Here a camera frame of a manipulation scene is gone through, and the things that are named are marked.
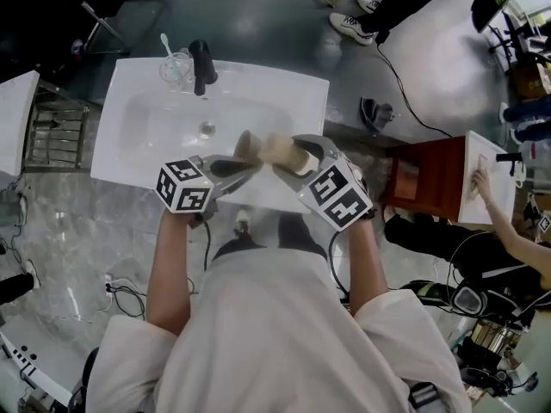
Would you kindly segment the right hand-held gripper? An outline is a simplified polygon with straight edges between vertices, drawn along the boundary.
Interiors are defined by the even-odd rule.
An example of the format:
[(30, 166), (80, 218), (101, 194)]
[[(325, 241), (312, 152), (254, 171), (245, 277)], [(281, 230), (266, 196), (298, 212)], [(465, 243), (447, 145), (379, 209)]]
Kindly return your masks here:
[(318, 170), (300, 175), (280, 165), (272, 169), (286, 185), (300, 188), (298, 200), (318, 214), (334, 230), (342, 232), (360, 219), (375, 214), (372, 200), (362, 184), (360, 170), (325, 136), (298, 134), (296, 146), (319, 160)]

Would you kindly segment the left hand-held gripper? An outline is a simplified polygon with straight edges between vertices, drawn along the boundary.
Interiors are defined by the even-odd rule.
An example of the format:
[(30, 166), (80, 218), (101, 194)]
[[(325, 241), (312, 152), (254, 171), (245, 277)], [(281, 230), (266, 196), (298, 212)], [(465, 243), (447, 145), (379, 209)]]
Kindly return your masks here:
[(156, 194), (170, 213), (190, 217), (189, 226), (195, 229), (218, 210), (218, 199), (243, 187), (259, 167), (256, 160), (224, 155), (164, 163)]

